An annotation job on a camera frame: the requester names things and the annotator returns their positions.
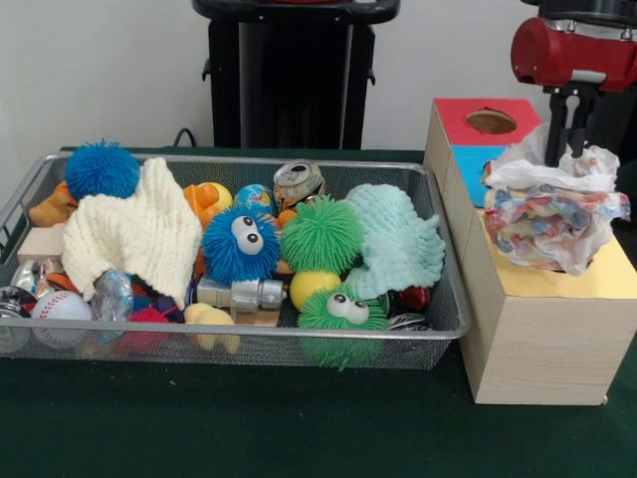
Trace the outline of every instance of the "baseball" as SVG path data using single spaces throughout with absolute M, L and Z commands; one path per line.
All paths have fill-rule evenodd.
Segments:
M 51 292 L 38 301 L 31 314 L 33 319 L 66 319 L 89 321 L 93 318 L 91 306 L 73 292 Z M 87 330 L 34 329 L 33 335 L 52 349 L 70 349 L 77 346 Z

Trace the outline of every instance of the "red box top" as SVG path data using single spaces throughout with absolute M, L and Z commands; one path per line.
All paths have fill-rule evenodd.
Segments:
M 454 146 L 508 146 L 541 123 L 527 100 L 436 98 L 434 104 Z

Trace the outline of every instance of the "blue puffer ball with eyes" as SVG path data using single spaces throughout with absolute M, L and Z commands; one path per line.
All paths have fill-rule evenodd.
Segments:
M 98 194 L 126 199 L 139 183 L 139 163 L 118 142 L 103 139 L 79 147 L 67 162 L 65 176 L 77 201 Z
M 216 215 L 202 248 L 208 273 L 222 284 L 270 279 L 281 257 L 274 220 L 247 208 Z

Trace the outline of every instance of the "white wall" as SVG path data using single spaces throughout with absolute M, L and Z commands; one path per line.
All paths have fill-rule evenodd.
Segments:
M 529 97 L 546 112 L 539 89 L 518 85 L 509 65 L 533 8 L 402 4 L 376 27 L 363 147 L 422 148 L 435 96 Z M 36 157 L 64 144 L 166 145 L 183 126 L 210 144 L 206 28 L 185 0 L 0 0 L 0 204 Z
M 363 146 L 423 148 L 434 97 L 528 98 L 547 118 L 548 97 L 519 84 L 510 64 L 516 29 L 535 14 L 520 0 L 403 0 L 375 27 Z
M 0 0 L 2 170 L 7 150 L 23 175 L 61 145 L 166 145 L 183 126 L 210 144 L 206 28 L 185 0 Z

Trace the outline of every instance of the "yellow box top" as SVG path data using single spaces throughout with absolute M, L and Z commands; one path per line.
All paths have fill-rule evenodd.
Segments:
M 637 299 L 637 272 L 614 236 L 595 255 L 586 272 L 573 277 L 512 264 L 491 242 L 484 224 L 484 213 L 481 211 L 478 216 L 487 237 L 492 261 L 508 296 Z

